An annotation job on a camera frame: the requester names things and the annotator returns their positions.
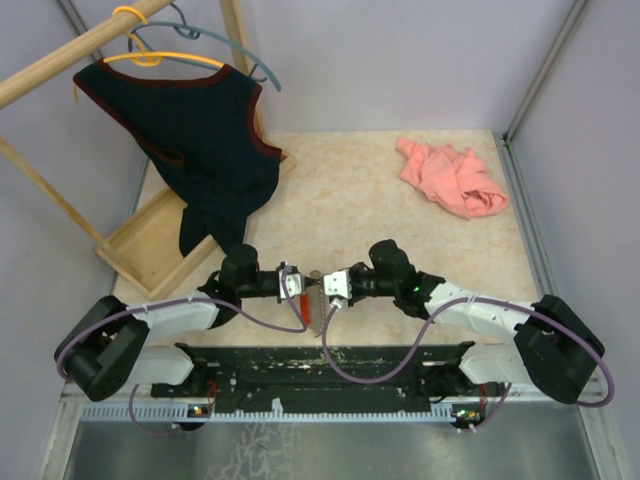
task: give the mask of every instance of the wire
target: wire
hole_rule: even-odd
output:
[[[156,437],[170,437],[172,435],[177,435],[178,433],[180,433],[179,429],[172,429],[172,430],[151,430],[147,427],[145,427],[144,425],[142,425],[138,419],[136,418],[136,414],[135,411],[133,410],[133,399],[136,396],[136,392],[138,391],[138,387],[140,385],[136,385],[133,387],[133,390],[131,391],[131,395],[129,395],[129,418],[131,419],[131,421],[133,422],[133,424],[138,427],[140,430],[142,430],[145,433],[148,433],[150,435],[154,435]]]
[[[444,312],[445,310],[447,310],[447,309],[449,309],[449,308],[451,308],[451,307],[453,307],[455,305],[459,305],[461,303],[467,303],[469,301],[470,301],[470,299],[467,298],[467,297],[455,298],[455,299],[453,299],[453,300],[451,300],[451,301],[449,301],[447,303],[444,303],[440,307],[438,307],[429,316],[429,318],[425,321],[424,325],[422,326],[422,328],[418,332],[418,336],[416,337],[416,340],[413,342],[413,345],[409,349],[409,352],[404,357],[404,359],[400,362],[400,364],[396,368],[391,370],[389,373],[386,373],[385,375],[381,375],[379,377],[373,377],[373,378],[356,377],[356,376],[350,375],[350,374],[346,373],[345,371],[343,371],[338,366],[336,361],[333,359],[333,357],[331,356],[331,351],[329,350],[329,344],[328,344],[328,341],[327,341],[327,337],[328,337],[328,332],[329,332],[329,324],[331,323],[331,320],[333,319],[333,316],[335,315],[336,311],[338,310],[337,307],[333,307],[331,309],[331,311],[329,312],[329,315],[327,315],[327,320],[325,321],[324,329],[322,330],[322,350],[324,351],[324,355],[327,358],[327,362],[329,363],[329,365],[331,365],[331,368],[333,368],[333,370],[338,375],[340,375],[342,378],[345,378],[345,379],[347,379],[347,380],[349,380],[351,382],[359,383],[359,384],[362,384],[362,385],[373,385],[373,384],[376,384],[376,383],[382,383],[382,382],[385,382],[385,381],[393,378],[395,375],[397,375],[400,371],[402,371],[402,369],[404,369],[407,366],[407,364],[411,361],[411,358],[413,357],[413,355],[416,353],[416,350],[418,349],[418,346],[420,345],[420,341],[422,340],[422,337],[424,337],[424,334],[426,333],[427,328],[429,328],[429,326],[438,317],[438,315],[440,315],[442,312]],[[473,301],[475,301],[477,303],[484,303],[484,304],[487,304],[487,305],[495,305],[495,306],[503,307],[503,308],[506,308],[506,309],[509,309],[509,310],[515,310],[517,312],[525,313],[525,314],[527,314],[529,316],[537,318],[538,320],[542,320],[543,322],[547,323],[548,325],[550,325],[552,328],[554,328],[558,332],[562,333],[563,335],[566,335],[571,340],[576,342],[581,348],[583,348],[587,352],[587,354],[600,367],[600,370],[602,370],[602,373],[604,374],[604,377],[605,377],[605,379],[607,381],[607,395],[602,400],[598,400],[597,402],[581,402],[581,401],[577,401],[576,405],[578,405],[580,407],[596,408],[596,407],[604,407],[605,405],[608,405],[609,403],[611,403],[611,400],[613,400],[613,397],[615,395],[615,384],[614,384],[614,381],[613,381],[613,375],[611,374],[611,371],[609,370],[607,365],[604,363],[604,361],[602,360],[602,358],[600,357],[598,352],[596,352],[595,349],[591,345],[589,345],[585,340],[580,338],[578,335],[573,333],[571,330],[569,330],[564,325],[561,325],[560,323],[556,322],[552,318],[548,317],[547,315],[544,315],[544,314],[542,314],[540,312],[536,312],[535,310],[532,310],[530,308],[525,308],[525,307],[521,307],[520,305],[515,305],[515,304],[509,303],[509,302],[502,301],[502,300],[495,300],[493,298],[485,298],[485,297],[476,297],[476,298],[473,299]]]
[[[493,410],[491,410],[491,413],[485,417],[485,419],[482,421],[482,423],[479,423],[478,425],[473,425],[468,430],[458,430],[458,431],[459,432],[465,432],[465,433],[476,433],[481,428],[486,427],[487,424],[493,418],[495,418],[496,414],[500,410],[502,410],[502,407],[504,406],[505,402],[507,401],[507,397],[509,396],[509,392],[511,391],[511,386],[512,385],[513,384],[511,384],[511,383],[507,384],[506,388],[504,389],[504,393],[502,394],[502,397],[500,397],[500,400],[498,400],[498,403],[496,404],[496,406],[493,408]]]
[[[484,407],[487,406],[487,386],[482,384],[480,385],[480,410],[484,410]]]
[[[209,415],[213,413],[213,404],[218,398],[218,384],[213,381],[207,382],[210,385],[209,391],[207,392],[207,404],[209,406]]]
[[[124,310],[122,312],[118,312],[115,313],[113,315],[109,315],[108,317],[100,320],[99,322],[94,323],[93,325],[91,325],[89,328],[83,330],[82,332],[80,332],[78,335],[76,335],[75,337],[73,337],[73,339],[71,339],[69,341],[69,343],[67,343],[67,345],[62,349],[62,351],[60,352],[60,355],[58,355],[58,360],[56,362],[56,369],[58,371],[58,375],[60,375],[62,378],[64,378],[65,380],[70,380],[69,375],[67,375],[67,373],[64,370],[64,364],[65,364],[65,360],[67,358],[67,355],[69,354],[69,352],[71,351],[71,349],[73,347],[75,347],[78,343],[80,343],[81,341],[83,341],[85,338],[87,338],[89,335],[91,335],[93,332],[95,332],[96,330],[100,330],[101,328],[103,328],[105,325],[108,325],[112,322],[115,322],[116,320],[119,320],[123,317],[126,317],[127,315],[135,315],[137,313],[143,313],[143,312],[151,312],[151,311],[155,311],[155,310],[162,310],[163,308],[167,308],[167,307],[173,307],[176,305],[184,305],[186,303],[207,303],[207,304],[214,304],[214,305],[219,305],[222,307],[226,307],[230,310],[233,310],[234,312],[242,315],[243,317],[245,317],[247,320],[260,325],[261,327],[265,327],[265,328],[269,328],[271,330],[277,330],[279,332],[285,332],[285,333],[304,333],[307,331],[307,324],[304,321],[304,318],[302,318],[302,315],[300,314],[300,312],[298,311],[298,309],[296,308],[293,299],[291,298],[291,296],[289,295],[289,291],[285,288],[285,277],[286,274],[282,275],[282,287],[284,289],[284,294],[285,297],[287,299],[287,301],[289,302],[289,305],[291,306],[292,310],[294,311],[294,313],[296,314],[296,316],[298,317],[298,320],[300,321],[300,324],[302,325],[301,328],[290,328],[290,327],[281,327],[279,325],[271,325],[270,323],[266,323],[263,322],[262,320],[257,319],[256,317],[254,317],[253,315],[248,314],[247,312],[241,310],[240,308],[238,308],[237,306],[235,306],[233,303],[229,303],[226,302],[224,300],[219,300],[217,298],[180,298],[177,300],[167,300],[166,302],[159,302],[156,304],[152,304],[152,305],[145,305],[145,306],[141,306],[141,307],[136,307],[136,308],[129,308],[127,310]]]

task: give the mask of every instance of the metal table surface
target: metal table surface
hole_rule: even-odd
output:
[[[492,424],[476,434],[456,434],[441,424],[229,423],[160,438],[130,423],[81,422],[64,478],[599,477],[577,408],[518,402],[505,405]]]

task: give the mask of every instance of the red component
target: red component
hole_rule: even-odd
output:
[[[304,318],[304,323],[309,325],[311,323],[311,311],[309,310],[309,297],[306,293],[300,295],[300,313]]]
[[[218,398],[218,384],[212,380],[207,382],[209,385],[209,391],[207,392],[207,402],[209,403],[209,413],[211,413],[211,408],[213,407],[213,403]]]

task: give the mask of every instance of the wooden clothes rack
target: wooden clothes rack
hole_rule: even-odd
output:
[[[139,0],[132,7],[149,17],[172,1]],[[240,0],[219,0],[219,3],[228,38],[248,48]],[[0,83],[0,109],[36,89],[138,23],[140,20],[137,16],[128,12],[118,13],[7,78]],[[233,58],[236,69],[249,74],[253,66],[251,60],[235,50]],[[260,105],[256,106],[254,121],[258,134],[265,138]],[[182,210],[186,204],[168,187],[111,235],[105,237],[2,136],[0,153],[96,242],[96,252],[109,265],[151,300],[170,294],[217,247],[211,236],[207,236],[188,256],[182,257],[178,249],[178,235]],[[283,155],[280,164],[281,177],[293,170],[295,165],[295,159]]]

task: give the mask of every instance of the black vest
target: black vest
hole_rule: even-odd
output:
[[[73,81],[126,128],[186,203],[180,252],[207,234],[226,252],[278,185],[282,151],[254,128],[262,87],[225,65],[195,80],[144,80],[98,61]]]

